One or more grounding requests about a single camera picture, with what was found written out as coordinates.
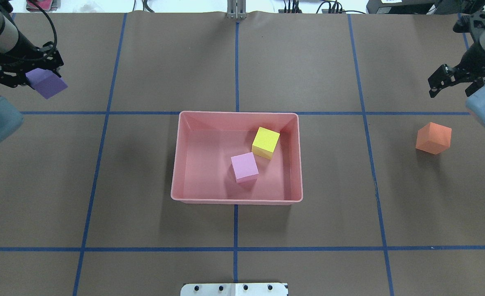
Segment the cube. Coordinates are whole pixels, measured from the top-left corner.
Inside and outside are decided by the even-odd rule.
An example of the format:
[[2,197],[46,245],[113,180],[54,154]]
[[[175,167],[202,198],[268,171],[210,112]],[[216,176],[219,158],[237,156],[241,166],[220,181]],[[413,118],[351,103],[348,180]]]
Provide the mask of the cube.
[[257,163],[255,163],[255,157],[252,152],[231,157],[231,165],[233,166],[237,183],[256,180],[259,176]]
[[438,154],[451,147],[451,131],[447,126],[430,122],[418,131],[416,149]]
[[34,69],[25,74],[29,79],[30,86],[45,99],[49,99],[58,92],[67,88],[64,79],[58,77],[51,70]]
[[272,159],[279,140],[279,133],[260,127],[252,144],[252,152],[265,159]]

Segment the plastic tray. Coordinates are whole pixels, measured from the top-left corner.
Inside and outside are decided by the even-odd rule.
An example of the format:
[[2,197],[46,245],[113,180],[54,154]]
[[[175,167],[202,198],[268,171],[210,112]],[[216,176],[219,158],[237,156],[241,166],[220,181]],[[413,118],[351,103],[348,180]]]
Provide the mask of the plastic tray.
[[[232,156],[252,151],[259,126],[280,133],[271,160],[255,157],[257,180],[237,184]],[[289,205],[303,200],[295,113],[183,111],[171,198],[190,204]]]

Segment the black cable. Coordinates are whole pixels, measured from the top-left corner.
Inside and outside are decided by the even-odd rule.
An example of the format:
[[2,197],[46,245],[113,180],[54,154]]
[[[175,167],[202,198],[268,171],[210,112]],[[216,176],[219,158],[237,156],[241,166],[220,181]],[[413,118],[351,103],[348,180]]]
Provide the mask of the black cable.
[[366,13],[364,13],[363,11],[340,11],[339,13],[343,13],[343,12],[359,12],[359,13],[366,14]]
[[142,4],[143,4],[143,7],[145,9],[147,9],[147,11],[154,12],[153,9],[151,9],[151,7],[149,7],[149,5],[147,5],[147,0],[142,0]]
[[328,3],[328,13],[339,13],[339,11],[341,9],[343,9],[343,5],[340,2],[338,2],[337,0],[334,0],[334,1],[321,0],[321,1],[322,2],[319,5],[319,7],[317,8],[316,13],[319,13],[319,10],[321,9],[323,4],[325,4],[325,3]]
[[335,11],[336,11],[336,7],[339,7],[339,6],[338,6],[338,3],[339,3],[339,2],[337,2],[337,1],[336,1],[336,2],[334,2],[334,5],[332,5],[332,8],[328,10],[328,13],[335,13]]
[[328,3],[328,10],[330,10],[330,6],[332,5],[332,4],[330,3],[330,1],[323,1],[323,2],[321,2],[321,4],[319,5],[319,7],[317,8],[316,13],[318,13],[318,12],[319,12],[319,10],[321,9],[321,6],[323,6],[323,4],[325,4],[325,3]]
[[45,59],[49,58],[49,56],[51,56],[54,52],[56,52],[56,45],[58,44],[58,36],[56,35],[56,28],[54,27],[53,21],[51,20],[51,18],[47,14],[47,12],[45,12],[43,10],[43,8],[41,8],[38,5],[36,0],[29,0],[29,1],[32,4],[34,4],[34,6],[36,6],[45,15],[45,17],[49,21],[49,24],[51,25],[51,29],[53,30],[53,36],[54,36],[53,47],[47,52],[47,54],[45,56],[43,56],[41,58],[18,58],[16,56],[11,56],[10,54],[5,54],[5,53],[1,53],[1,52],[0,52],[0,56],[12,58],[14,60],[21,60],[22,62],[39,62],[41,60],[45,60]]

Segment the blue tape line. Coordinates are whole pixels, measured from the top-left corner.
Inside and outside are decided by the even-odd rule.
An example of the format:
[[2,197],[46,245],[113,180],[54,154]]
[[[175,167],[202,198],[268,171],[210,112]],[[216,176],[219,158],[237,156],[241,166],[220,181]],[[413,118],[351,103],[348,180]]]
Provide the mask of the blue tape line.
[[469,112],[365,112],[368,116],[469,116]]
[[[0,252],[80,252],[80,247],[0,247]],[[234,247],[86,247],[84,252],[233,252]],[[374,247],[237,247],[239,252],[357,252],[357,251],[485,250],[485,245],[411,245]]]
[[[235,23],[235,111],[239,112],[239,22]],[[233,206],[233,282],[239,281],[239,206]]]
[[[379,219],[379,228],[381,231],[381,241],[383,243],[383,247],[387,247],[387,239],[385,237],[385,225],[383,223],[383,213],[381,211],[381,202],[379,200],[379,191],[378,191],[378,180],[376,178],[376,169],[374,167],[374,157],[372,156],[372,146],[370,144],[370,134],[369,134],[369,127],[368,127],[368,122],[367,122],[367,114],[365,111],[365,101],[363,100],[363,88],[361,87],[361,78],[359,75],[359,66],[358,66],[358,57],[356,53],[356,44],[354,42],[354,31],[352,27],[352,19],[350,15],[347,15],[348,17],[348,27],[350,31],[350,42],[352,44],[352,53],[354,57],[354,67],[356,69],[356,79],[358,82],[358,92],[359,92],[359,101],[361,103],[361,112],[363,112],[363,125],[365,127],[365,137],[367,139],[367,148],[369,151],[369,159],[370,159],[370,171],[372,173],[372,179],[374,181],[374,190],[376,193],[376,204],[378,206],[378,219]],[[389,261],[389,252],[387,249],[383,251],[383,254],[385,256],[385,268],[387,270],[387,281],[389,284],[389,292],[391,296],[394,296],[394,288],[393,288],[393,276],[390,271],[390,261]]]
[[355,111],[336,111],[336,112],[308,112],[308,111],[301,111],[301,112],[294,112],[299,116],[360,116],[363,113],[355,112]]
[[180,111],[111,111],[111,115],[178,116]]
[[105,111],[21,111],[21,114],[42,116],[42,115],[105,115]]
[[[181,111],[109,111],[110,115],[178,115]],[[362,116],[359,111],[271,111],[271,113],[296,113],[300,116]],[[106,111],[22,111],[26,115],[105,115]],[[469,112],[427,111],[367,111],[368,116],[469,116]]]
[[109,89],[109,99],[107,100],[107,108],[106,108],[106,117],[104,119],[104,127],[102,129],[102,138],[100,139],[100,147],[98,148],[98,158],[96,159],[96,167],[95,167],[95,174],[92,180],[92,188],[91,188],[91,196],[89,199],[89,206],[87,208],[87,216],[85,220],[85,227],[83,228],[83,237],[81,242],[81,251],[79,257],[79,264],[78,268],[76,269],[76,277],[75,277],[75,284],[73,287],[73,296],[76,296],[78,293],[78,286],[80,282],[80,275],[81,275],[81,268],[83,264],[83,253],[87,243],[87,234],[89,232],[89,224],[91,221],[91,213],[92,213],[92,205],[95,199],[95,191],[96,191],[96,183],[98,180],[98,173],[100,171],[100,161],[102,160],[102,153],[104,151],[104,143],[106,139],[107,133],[107,123],[109,121],[109,112],[111,111],[111,103],[113,101],[113,92],[115,90],[115,81],[116,81],[116,74],[118,71],[118,62],[120,61],[120,51],[122,50],[122,40],[124,39],[124,31],[126,28],[126,19],[127,14],[124,13],[124,19],[122,20],[122,30],[120,32],[120,39],[118,41],[118,49],[116,53],[116,60],[115,60],[115,69],[113,70],[113,78],[111,80],[111,88]]
[[239,206],[233,206],[233,282],[239,281]]
[[239,252],[383,251],[385,247],[239,247]]
[[387,247],[388,251],[485,250],[485,245],[411,245]]
[[86,252],[232,252],[232,247],[86,247]]
[[469,49],[469,42],[467,41],[467,35],[466,33],[462,33],[462,35],[464,36],[464,43],[466,44],[466,48]]
[[239,22],[235,23],[235,111],[239,112]]
[[79,247],[0,247],[0,252],[79,252]]
[[83,249],[80,251],[79,255],[79,263],[78,267],[76,268],[76,276],[75,276],[75,284],[73,287],[73,296],[76,296],[78,294],[78,286],[80,283],[80,275],[81,275],[81,265],[83,264],[83,255],[84,255]]

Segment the metal stand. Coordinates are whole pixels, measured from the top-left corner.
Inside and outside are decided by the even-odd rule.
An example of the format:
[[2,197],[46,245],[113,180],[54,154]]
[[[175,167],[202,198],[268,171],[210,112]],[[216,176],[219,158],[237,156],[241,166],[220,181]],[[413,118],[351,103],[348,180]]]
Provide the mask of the metal stand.
[[228,12],[226,17],[241,21],[246,19],[246,0],[228,0]]
[[180,296],[288,296],[288,284],[185,284]]

